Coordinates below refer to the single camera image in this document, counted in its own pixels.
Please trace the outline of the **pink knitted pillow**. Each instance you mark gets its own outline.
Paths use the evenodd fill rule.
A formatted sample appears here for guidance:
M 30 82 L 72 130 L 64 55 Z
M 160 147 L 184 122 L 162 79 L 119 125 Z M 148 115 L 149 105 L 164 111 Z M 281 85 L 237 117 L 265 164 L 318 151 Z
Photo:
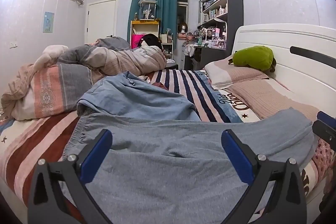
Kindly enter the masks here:
M 293 108 L 315 121 L 318 108 L 309 105 L 278 81 L 257 69 L 236 67 L 226 59 L 208 63 L 204 70 L 215 90 L 226 90 L 246 103 L 260 118 L 268 118 L 280 110 Z

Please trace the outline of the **yellow white shelf cabinet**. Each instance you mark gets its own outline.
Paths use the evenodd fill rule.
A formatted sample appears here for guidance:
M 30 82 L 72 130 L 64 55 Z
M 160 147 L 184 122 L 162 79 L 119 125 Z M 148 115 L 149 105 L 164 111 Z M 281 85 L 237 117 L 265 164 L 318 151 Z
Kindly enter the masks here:
M 138 42 L 146 34 L 159 37 L 159 21 L 157 20 L 131 20 L 130 21 L 130 47 L 138 47 Z

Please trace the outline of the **striped plush bed blanket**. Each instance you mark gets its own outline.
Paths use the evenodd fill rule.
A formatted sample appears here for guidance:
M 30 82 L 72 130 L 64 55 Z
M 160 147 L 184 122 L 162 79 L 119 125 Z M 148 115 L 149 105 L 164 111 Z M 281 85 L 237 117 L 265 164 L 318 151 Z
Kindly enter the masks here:
M 164 70 L 150 75 L 192 102 L 205 122 L 256 122 L 252 109 L 226 90 L 214 90 L 204 71 Z M 78 122 L 75 111 L 40 119 L 1 121 L 1 194 L 21 222 L 27 221 L 32 169 L 45 156 L 59 160 Z

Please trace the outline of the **glass display case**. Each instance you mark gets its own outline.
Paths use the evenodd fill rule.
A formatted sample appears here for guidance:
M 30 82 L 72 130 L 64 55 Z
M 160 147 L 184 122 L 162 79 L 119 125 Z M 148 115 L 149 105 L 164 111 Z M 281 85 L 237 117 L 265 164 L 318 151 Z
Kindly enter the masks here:
M 156 19 L 156 0 L 139 0 L 139 19 L 140 20 L 155 20 Z

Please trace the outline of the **black plush toy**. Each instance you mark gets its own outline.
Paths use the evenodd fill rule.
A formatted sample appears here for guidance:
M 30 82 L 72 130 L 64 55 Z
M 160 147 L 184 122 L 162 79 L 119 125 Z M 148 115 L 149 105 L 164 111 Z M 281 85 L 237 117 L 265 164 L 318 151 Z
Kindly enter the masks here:
M 142 45 L 148 45 L 148 46 L 156 46 L 161 51 L 163 51 L 162 43 L 160 39 L 155 36 L 154 34 L 146 34 L 144 35 L 138 42 L 138 46 L 141 47 Z

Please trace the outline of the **dark tall bookshelf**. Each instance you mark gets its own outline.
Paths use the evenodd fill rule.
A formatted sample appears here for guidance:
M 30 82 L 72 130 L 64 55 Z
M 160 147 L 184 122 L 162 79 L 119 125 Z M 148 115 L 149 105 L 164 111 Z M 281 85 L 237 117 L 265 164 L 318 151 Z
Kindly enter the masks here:
M 200 0 L 201 18 L 182 69 L 199 70 L 232 53 L 236 31 L 244 25 L 243 0 Z

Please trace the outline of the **light blue denim garment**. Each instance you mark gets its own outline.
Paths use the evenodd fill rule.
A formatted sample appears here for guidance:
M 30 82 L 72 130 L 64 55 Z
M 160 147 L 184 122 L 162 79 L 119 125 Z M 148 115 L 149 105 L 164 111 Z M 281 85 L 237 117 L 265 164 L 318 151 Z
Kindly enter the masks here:
M 200 121 L 185 96 L 149 84 L 130 72 L 96 82 L 77 102 L 78 116 L 91 113 L 149 120 Z

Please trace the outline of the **green plush toy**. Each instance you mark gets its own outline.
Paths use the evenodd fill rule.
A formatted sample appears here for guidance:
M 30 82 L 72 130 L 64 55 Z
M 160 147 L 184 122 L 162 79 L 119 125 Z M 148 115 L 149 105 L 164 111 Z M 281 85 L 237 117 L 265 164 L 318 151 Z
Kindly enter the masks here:
M 228 63 L 236 67 L 249 67 L 270 73 L 275 72 L 277 65 L 273 51 L 266 46 L 254 46 L 236 51 Z

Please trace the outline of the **blue wall poster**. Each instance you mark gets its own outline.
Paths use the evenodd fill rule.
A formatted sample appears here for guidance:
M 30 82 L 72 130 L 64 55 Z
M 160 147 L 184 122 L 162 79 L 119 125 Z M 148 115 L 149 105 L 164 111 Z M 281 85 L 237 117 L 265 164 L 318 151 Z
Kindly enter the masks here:
M 43 33 L 51 34 L 54 28 L 54 16 L 53 12 L 45 12 L 43 18 Z

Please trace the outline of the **beige grey rumpled duvet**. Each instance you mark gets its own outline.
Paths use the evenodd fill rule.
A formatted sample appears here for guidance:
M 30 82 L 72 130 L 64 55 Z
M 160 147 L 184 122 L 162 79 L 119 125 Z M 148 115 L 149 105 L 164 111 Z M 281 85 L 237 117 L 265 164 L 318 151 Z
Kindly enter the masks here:
M 131 49 L 126 40 L 112 37 L 67 50 L 58 57 L 58 63 L 84 65 L 106 76 L 123 72 L 141 76 L 165 69 L 167 59 L 159 46 L 142 42 Z

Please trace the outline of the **pink dotted bed sheet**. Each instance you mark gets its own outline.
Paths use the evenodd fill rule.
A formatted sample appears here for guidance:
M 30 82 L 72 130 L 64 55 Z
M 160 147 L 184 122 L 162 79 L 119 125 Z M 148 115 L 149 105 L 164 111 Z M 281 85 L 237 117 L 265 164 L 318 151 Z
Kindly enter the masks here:
M 335 187 L 335 151 L 326 141 L 320 138 L 312 161 L 317 185 L 325 182 L 323 188 L 323 199 L 325 200 Z

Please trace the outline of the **grey-blue sweatpants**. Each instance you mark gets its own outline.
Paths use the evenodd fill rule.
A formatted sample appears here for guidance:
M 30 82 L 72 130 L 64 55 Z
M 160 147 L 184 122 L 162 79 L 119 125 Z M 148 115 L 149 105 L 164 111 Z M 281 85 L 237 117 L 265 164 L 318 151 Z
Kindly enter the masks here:
M 221 223 L 245 192 L 221 145 L 231 129 L 256 154 L 305 168 L 317 148 L 311 121 L 294 109 L 254 123 L 80 117 L 63 154 L 103 129 L 113 144 L 87 189 L 113 223 Z

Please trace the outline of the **white bed headboard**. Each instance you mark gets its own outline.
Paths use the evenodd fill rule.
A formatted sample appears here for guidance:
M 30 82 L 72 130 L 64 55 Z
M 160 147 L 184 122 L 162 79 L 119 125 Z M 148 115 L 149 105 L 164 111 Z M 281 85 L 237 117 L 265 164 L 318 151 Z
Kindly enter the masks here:
M 335 116 L 335 69 L 290 53 L 303 48 L 335 57 L 335 29 L 311 24 L 270 23 L 238 28 L 233 50 L 266 46 L 277 65 L 273 78 L 308 105 Z

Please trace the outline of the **dark red garment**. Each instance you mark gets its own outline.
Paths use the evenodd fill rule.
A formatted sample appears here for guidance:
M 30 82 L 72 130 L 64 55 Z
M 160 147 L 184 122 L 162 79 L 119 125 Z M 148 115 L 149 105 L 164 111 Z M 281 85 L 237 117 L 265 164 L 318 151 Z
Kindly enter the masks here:
M 162 84 L 162 83 L 155 82 L 155 83 L 152 83 L 152 85 L 156 86 L 156 87 L 159 87 L 159 88 L 162 88 L 162 89 L 165 89 L 165 90 L 168 90 L 168 88 L 165 87 L 165 85 Z

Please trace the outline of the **white door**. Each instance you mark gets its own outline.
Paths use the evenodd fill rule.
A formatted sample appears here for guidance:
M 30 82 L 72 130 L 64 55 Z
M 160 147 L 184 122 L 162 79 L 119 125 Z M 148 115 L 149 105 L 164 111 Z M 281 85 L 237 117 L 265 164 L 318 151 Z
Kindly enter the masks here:
M 102 0 L 90 3 L 87 9 L 85 43 L 116 34 L 117 0 Z

